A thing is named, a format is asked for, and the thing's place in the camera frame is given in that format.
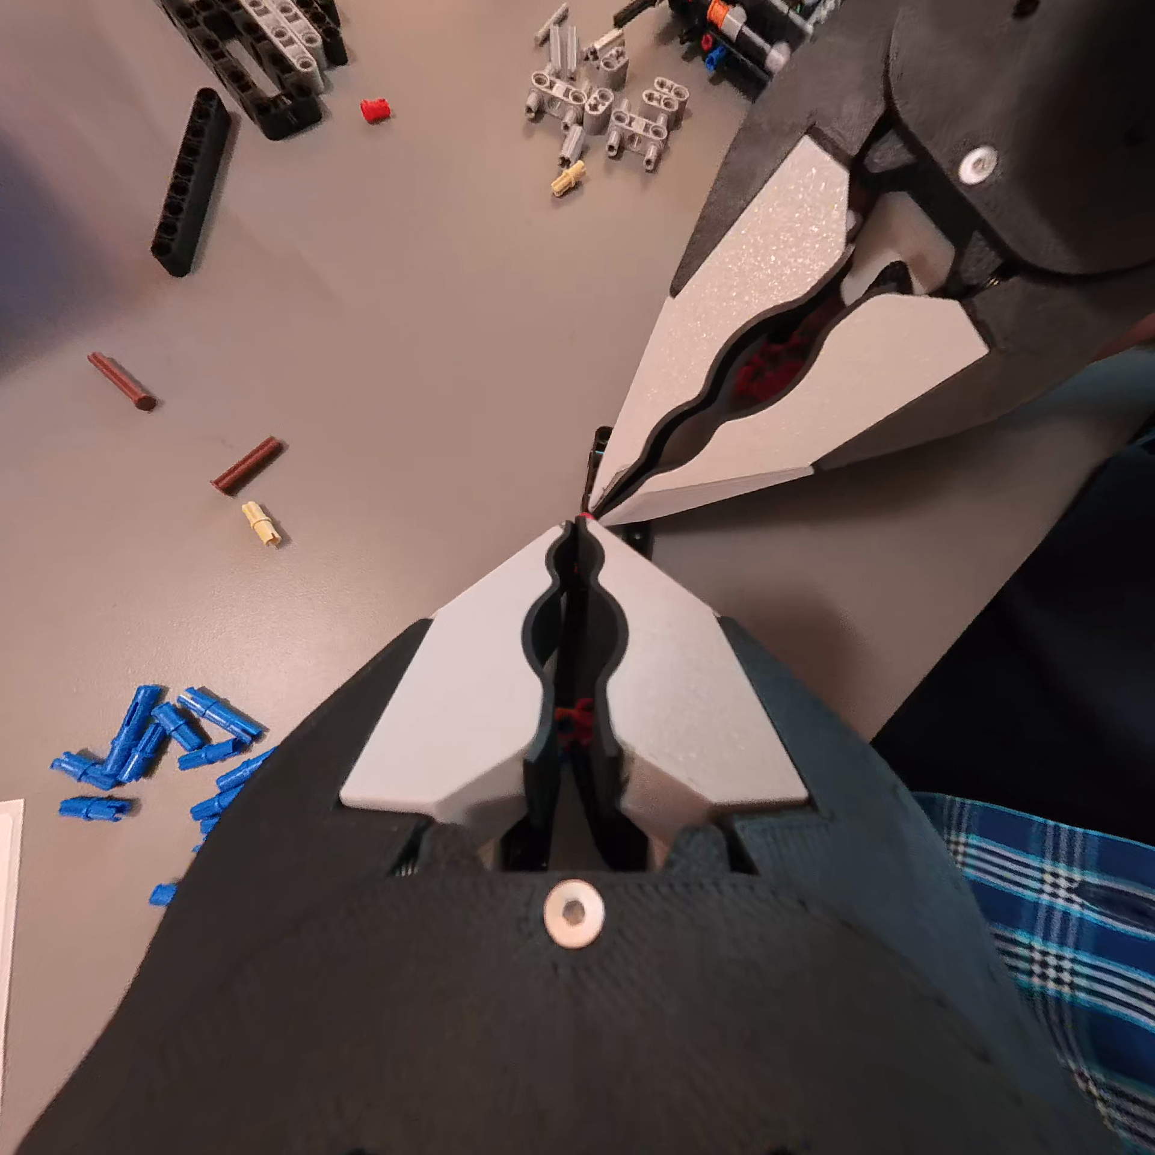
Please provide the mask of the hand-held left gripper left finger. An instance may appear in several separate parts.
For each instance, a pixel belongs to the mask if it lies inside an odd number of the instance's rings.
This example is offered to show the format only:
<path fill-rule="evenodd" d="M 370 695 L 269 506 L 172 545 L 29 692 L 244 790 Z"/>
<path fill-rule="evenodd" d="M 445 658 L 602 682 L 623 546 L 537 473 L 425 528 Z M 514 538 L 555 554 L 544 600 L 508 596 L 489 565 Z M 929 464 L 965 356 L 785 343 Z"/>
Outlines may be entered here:
<path fill-rule="evenodd" d="M 559 794 L 555 736 L 574 523 L 548 528 L 448 601 L 426 631 L 338 798 L 495 843 L 546 867 Z"/>

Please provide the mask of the short black beam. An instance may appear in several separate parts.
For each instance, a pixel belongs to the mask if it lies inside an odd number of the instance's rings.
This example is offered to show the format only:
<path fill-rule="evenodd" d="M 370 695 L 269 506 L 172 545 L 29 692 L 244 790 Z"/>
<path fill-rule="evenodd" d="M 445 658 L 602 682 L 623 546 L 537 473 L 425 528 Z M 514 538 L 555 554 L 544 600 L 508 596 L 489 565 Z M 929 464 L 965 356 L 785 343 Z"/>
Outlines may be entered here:
<path fill-rule="evenodd" d="M 335 2 L 297 2 L 313 31 L 321 39 L 328 66 L 345 66 L 349 62 L 341 32 L 341 15 Z"/>

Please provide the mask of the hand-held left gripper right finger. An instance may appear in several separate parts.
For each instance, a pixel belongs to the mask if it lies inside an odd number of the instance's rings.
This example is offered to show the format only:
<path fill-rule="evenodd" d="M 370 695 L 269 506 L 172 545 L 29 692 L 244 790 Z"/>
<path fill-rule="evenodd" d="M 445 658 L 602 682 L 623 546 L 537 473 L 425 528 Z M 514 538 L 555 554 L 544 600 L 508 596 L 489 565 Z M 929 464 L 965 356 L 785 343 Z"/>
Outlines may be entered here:
<path fill-rule="evenodd" d="M 590 594 L 606 600 L 614 629 L 598 689 L 610 812 L 643 835 L 649 864 L 687 828 L 807 805 L 719 615 L 599 523 L 576 528 Z"/>

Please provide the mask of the short brown axle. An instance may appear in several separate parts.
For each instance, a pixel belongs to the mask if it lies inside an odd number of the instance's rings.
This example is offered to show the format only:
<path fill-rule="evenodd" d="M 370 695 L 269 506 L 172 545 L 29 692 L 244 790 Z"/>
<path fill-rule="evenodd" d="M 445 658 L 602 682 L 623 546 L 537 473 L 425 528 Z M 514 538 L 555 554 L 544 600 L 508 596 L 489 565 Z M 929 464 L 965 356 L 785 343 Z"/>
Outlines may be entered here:
<path fill-rule="evenodd" d="M 266 438 L 253 450 L 247 451 L 233 465 L 227 468 L 210 486 L 225 497 L 235 497 L 243 487 L 284 451 L 284 442 L 279 438 Z"/>

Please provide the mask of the sticker sheet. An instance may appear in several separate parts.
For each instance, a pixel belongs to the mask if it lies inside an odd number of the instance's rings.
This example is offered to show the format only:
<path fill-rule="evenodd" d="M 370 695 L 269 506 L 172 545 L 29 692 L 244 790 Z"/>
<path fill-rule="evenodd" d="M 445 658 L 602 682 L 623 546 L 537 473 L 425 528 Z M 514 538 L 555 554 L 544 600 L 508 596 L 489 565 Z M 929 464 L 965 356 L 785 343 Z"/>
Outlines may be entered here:
<path fill-rule="evenodd" d="M 1 1089 L 5 1089 L 9 983 L 19 898 L 20 843 L 24 802 L 1 802 Z"/>

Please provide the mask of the long brown axle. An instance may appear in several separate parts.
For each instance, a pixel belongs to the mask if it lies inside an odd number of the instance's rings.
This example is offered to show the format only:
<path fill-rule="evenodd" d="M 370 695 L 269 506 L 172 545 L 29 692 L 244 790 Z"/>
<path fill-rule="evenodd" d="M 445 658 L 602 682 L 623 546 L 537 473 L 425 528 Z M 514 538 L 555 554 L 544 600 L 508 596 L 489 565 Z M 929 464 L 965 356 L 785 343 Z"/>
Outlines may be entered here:
<path fill-rule="evenodd" d="M 141 385 L 118 362 L 97 351 L 86 355 L 88 363 L 101 374 L 110 384 L 112 384 L 123 398 L 128 398 L 136 410 L 151 413 L 159 405 L 158 399 Z"/>

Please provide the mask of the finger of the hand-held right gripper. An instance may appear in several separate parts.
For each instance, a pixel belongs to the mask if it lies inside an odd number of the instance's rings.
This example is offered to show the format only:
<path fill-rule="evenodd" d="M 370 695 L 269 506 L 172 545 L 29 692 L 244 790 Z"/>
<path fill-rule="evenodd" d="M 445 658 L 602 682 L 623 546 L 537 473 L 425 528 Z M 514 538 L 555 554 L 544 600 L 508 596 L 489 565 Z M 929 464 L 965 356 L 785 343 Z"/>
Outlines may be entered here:
<path fill-rule="evenodd" d="M 800 380 L 775 403 L 717 425 L 697 455 L 651 473 L 598 520 L 653 521 L 808 477 L 821 458 L 987 352 L 955 300 L 865 297 L 825 334 Z"/>
<path fill-rule="evenodd" d="M 768 333 L 770 323 L 796 322 L 803 310 L 818 304 L 821 290 L 832 289 L 841 301 L 836 279 L 852 262 L 847 212 L 847 169 L 812 139 L 801 138 L 684 288 L 661 307 L 598 469 L 592 512 L 607 512 L 651 473 L 689 461 L 665 468 L 646 464 L 650 451 L 660 450 L 658 440 L 683 427 L 711 388 L 722 384 L 728 355 L 738 354 L 745 339 Z M 871 295 L 888 293 L 865 293 L 822 325 L 792 387 L 825 334 Z"/>

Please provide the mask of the light grey beam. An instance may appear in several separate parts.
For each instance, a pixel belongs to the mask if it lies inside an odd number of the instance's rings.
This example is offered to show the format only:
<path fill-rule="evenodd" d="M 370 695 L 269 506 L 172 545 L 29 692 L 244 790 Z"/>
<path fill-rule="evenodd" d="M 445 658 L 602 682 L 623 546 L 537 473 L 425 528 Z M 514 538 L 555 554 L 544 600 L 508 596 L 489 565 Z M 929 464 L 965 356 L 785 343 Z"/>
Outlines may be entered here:
<path fill-rule="evenodd" d="M 240 2 L 240 7 L 286 59 L 293 62 L 302 57 L 313 59 L 302 39 L 275 6 L 264 2 Z"/>
<path fill-rule="evenodd" d="M 246 18 L 272 46 L 273 58 L 284 64 L 293 80 L 310 92 L 324 92 L 327 65 L 323 40 L 295 2 L 240 2 Z"/>

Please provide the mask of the long black beam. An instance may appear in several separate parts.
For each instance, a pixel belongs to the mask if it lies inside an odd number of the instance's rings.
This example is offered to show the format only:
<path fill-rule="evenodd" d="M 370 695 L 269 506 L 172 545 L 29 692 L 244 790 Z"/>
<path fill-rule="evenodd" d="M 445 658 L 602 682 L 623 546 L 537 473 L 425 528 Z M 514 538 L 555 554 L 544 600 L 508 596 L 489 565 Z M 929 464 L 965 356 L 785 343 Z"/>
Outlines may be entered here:
<path fill-rule="evenodd" d="M 192 271 L 231 130 L 221 95 L 213 88 L 196 91 L 150 245 L 172 278 Z"/>

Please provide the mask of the multicoloured lego assembly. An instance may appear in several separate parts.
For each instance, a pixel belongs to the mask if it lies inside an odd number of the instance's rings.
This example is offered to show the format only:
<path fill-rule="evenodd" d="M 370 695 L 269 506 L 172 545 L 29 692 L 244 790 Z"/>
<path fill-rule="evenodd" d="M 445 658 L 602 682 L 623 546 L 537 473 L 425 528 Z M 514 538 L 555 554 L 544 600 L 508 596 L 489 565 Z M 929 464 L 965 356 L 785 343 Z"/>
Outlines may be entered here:
<path fill-rule="evenodd" d="M 708 83 L 733 83 L 753 97 L 814 36 L 827 3 L 671 2 L 679 44 L 701 61 Z"/>

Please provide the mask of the pile of blue pins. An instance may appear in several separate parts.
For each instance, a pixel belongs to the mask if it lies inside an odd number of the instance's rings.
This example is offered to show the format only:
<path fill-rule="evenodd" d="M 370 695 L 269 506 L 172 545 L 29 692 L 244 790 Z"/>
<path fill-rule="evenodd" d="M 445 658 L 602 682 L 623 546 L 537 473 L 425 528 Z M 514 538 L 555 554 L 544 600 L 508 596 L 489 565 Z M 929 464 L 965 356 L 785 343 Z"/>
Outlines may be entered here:
<path fill-rule="evenodd" d="M 199 838 L 206 839 L 240 788 L 275 752 L 266 726 L 209 688 L 188 686 L 170 696 L 165 686 L 136 688 L 104 755 L 63 752 L 52 770 L 81 794 L 56 805 L 59 818 L 77 824 L 114 825 L 140 809 L 132 790 L 154 779 L 167 754 L 180 773 L 211 770 L 228 763 L 214 780 L 207 801 L 191 810 Z"/>

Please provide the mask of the pile of grey connector pieces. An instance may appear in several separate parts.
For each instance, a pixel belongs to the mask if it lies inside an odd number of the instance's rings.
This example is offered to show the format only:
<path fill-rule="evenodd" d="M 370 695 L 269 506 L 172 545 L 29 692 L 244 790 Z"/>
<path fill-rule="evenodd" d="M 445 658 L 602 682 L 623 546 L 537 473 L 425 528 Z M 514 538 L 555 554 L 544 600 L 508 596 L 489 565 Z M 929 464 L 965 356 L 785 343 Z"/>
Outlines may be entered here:
<path fill-rule="evenodd" d="M 540 25 L 533 47 L 543 51 L 543 59 L 529 75 L 524 116 L 530 124 L 557 123 L 559 171 L 583 160 L 590 142 L 599 139 L 609 160 L 632 154 L 645 174 L 656 174 L 671 134 L 684 120 L 689 88 L 658 76 L 631 102 L 625 92 L 631 64 L 625 29 L 612 26 L 584 44 L 569 3 Z"/>

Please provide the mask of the black lego frame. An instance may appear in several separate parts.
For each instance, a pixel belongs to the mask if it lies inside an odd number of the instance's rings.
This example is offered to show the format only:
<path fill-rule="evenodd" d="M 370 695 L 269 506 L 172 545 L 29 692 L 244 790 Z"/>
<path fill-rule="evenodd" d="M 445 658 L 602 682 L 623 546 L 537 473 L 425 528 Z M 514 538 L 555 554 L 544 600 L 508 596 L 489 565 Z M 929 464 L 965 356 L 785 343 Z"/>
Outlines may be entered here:
<path fill-rule="evenodd" d="M 154 6 L 264 138 L 287 141 L 321 123 L 321 95 L 293 80 L 240 3 L 155 2 Z"/>
<path fill-rule="evenodd" d="M 590 513 L 590 499 L 612 427 L 599 427 L 588 458 L 580 512 Z M 563 523 L 554 542 L 546 546 L 546 592 L 524 620 L 522 644 L 529 667 L 541 682 L 539 730 L 524 758 L 525 825 L 528 849 L 507 851 L 508 865 L 521 862 L 529 871 L 546 868 L 554 834 L 561 785 L 568 772 L 579 794 L 591 840 L 610 872 L 642 872 L 647 840 L 621 812 L 625 787 L 624 755 L 612 737 L 607 704 L 609 674 L 625 651 L 624 614 L 612 608 L 610 596 L 596 582 L 603 549 L 585 523 Z M 565 759 L 558 754 L 557 707 L 592 697 L 594 726 L 581 755 Z"/>

